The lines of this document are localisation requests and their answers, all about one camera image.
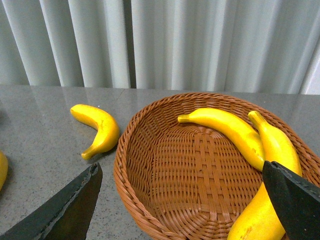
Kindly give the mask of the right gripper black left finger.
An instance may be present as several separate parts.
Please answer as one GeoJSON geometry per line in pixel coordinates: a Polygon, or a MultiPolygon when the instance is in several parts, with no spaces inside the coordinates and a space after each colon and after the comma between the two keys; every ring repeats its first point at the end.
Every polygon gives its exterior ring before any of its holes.
{"type": "Polygon", "coordinates": [[[38,209],[3,233],[2,240],[85,240],[103,171],[94,163],[38,209]]]}

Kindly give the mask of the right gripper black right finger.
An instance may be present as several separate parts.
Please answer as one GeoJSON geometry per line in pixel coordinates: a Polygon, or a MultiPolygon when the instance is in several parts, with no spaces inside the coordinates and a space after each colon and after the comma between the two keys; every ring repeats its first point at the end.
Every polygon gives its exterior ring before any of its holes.
{"type": "Polygon", "coordinates": [[[320,238],[320,188],[276,161],[262,178],[276,215],[291,240],[320,238]]]}

